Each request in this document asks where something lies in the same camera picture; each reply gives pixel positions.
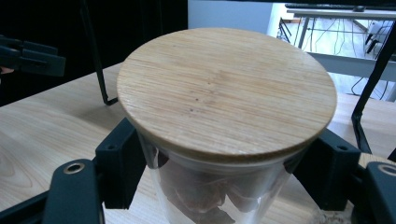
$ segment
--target black metal frame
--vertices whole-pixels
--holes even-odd
[[[95,66],[96,75],[98,76],[99,87],[100,87],[100,91],[102,93],[103,102],[106,105],[114,105],[118,101],[118,98],[116,97],[111,100],[108,100],[108,96],[107,96],[107,92],[106,92],[105,77],[103,75],[103,67],[102,67],[102,63],[100,60],[99,50],[98,50],[98,47],[96,44],[95,34],[93,31],[90,12],[88,10],[88,5],[87,5],[86,0],[81,0],[80,15],[81,15],[82,21],[84,23],[84,28],[85,28],[86,35],[88,37],[88,41],[90,43],[93,64]]]
[[[291,35],[291,32],[288,28],[288,25],[286,25],[285,21],[283,21],[282,18],[280,18],[280,21],[279,21],[279,32],[280,32],[280,37],[285,36],[288,43],[290,43],[288,34]]]
[[[395,24],[393,23],[388,38],[385,41],[384,47],[379,52],[373,73],[370,75],[367,84],[363,89],[361,97],[358,103],[356,104],[355,109],[353,110],[351,117],[353,123],[353,129],[355,131],[356,141],[358,143],[358,148],[362,152],[366,152],[370,154],[372,153],[369,144],[367,142],[367,138],[364,134],[364,130],[361,126],[361,117],[363,115],[363,110],[365,105],[367,104],[367,101],[370,98],[371,93],[375,88],[375,85],[378,83],[379,79],[381,78],[381,75],[388,64],[389,59],[395,50],[396,50],[396,27]]]

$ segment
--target black clamp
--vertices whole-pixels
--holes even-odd
[[[66,58],[54,47],[0,35],[0,65],[22,72],[52,77],[64,75]]]

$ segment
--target screw hole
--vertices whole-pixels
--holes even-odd
[[[393,166],[381,164],[378,166],[378,169],[387,175],[396,176],[396,168]]]
[[[108,145],[106,148],[107,148],[108,150],[113,150],[113,149],[116,148],[116,146],[114,146],[114,145]]]
[[[73,175],[82,171],[84,167],[85,167],[84,163],[81,162],[72,163],[64,168],[64,173],[67,175]]]
[[[347,151],[347,147],[344,147],[344,146],[338,146],[338,148],[340,148],[341,150]]]

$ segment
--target light wooden table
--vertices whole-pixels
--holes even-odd
[[[105,70],[109,97],[116,96],[119,65]],[[355,144],[350,115],[358,98],[340,94],[329,128]],[[370,100],[362,126],[374,154],[396,147],[396,104]],[[95,74],[0,107],[0,211],[49,188],[52,172],[94,150],[125,117],[120,104],[105,106]],[[309,223],[317,207],[292,176],[265,215],[265,223]],[[167,223],[143,174],[130,210],[106,210],[107,223]]]
[[[288,8],[288,12],[294,13],[295,17],[304,17],[304,25],[298,44],[299,49],[303,46],[309,21],[313,18],[396,21],[396,11],[385,10],[364,10],[364,12],[354,12],[352,10],[340,9]],[[328,72],[355,77],[369,77],[372,74],[376,63],[376,60],[363,58],[351,58],[315,52],[309,52],[309,54],[320,62]],[[388,62],[387,67],[382,73],[381,80],[396,81],[396,76],[394,76],[395,70],[396,63]],[[396,87],[394,87],[390,92],[391,94],[387,100],[394,102],[396,98]]]

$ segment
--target white wall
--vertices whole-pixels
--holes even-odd
[[[189,29],[228,27],[276,36],[281,4],[189,0]]]

